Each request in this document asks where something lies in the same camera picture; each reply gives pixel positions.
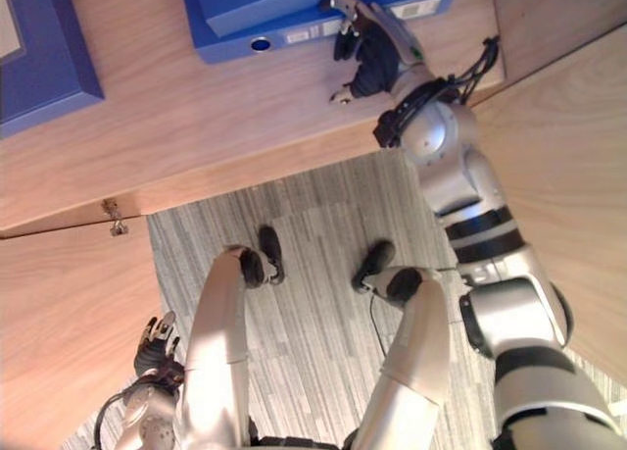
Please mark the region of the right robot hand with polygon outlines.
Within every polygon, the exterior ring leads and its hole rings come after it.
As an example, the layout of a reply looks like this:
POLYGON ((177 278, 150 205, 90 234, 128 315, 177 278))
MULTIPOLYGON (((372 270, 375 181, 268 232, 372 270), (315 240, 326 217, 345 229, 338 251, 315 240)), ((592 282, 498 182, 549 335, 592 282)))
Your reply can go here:
POLYGON ((394 13, 362 0, 321 0, 323 12, 335 10, 344 19, 336 34, 333 59, 359 63, 353 79, 330 97, 332 103, 389 92, 399 76, 425 64, 416 37, 394 13))

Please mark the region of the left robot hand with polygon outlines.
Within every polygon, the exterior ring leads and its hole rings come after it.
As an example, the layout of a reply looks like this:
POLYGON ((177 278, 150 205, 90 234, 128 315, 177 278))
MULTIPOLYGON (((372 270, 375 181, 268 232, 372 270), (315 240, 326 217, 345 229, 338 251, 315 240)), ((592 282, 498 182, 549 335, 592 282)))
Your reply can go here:
POLYGON ((133 361, 138 377, 152 375, 167 383, 183 382, 184 367, 174 357, 180 338, 170 339, 175 320, 175 312, 169 311, 160 319, 151 318, 144 327, 133 361))

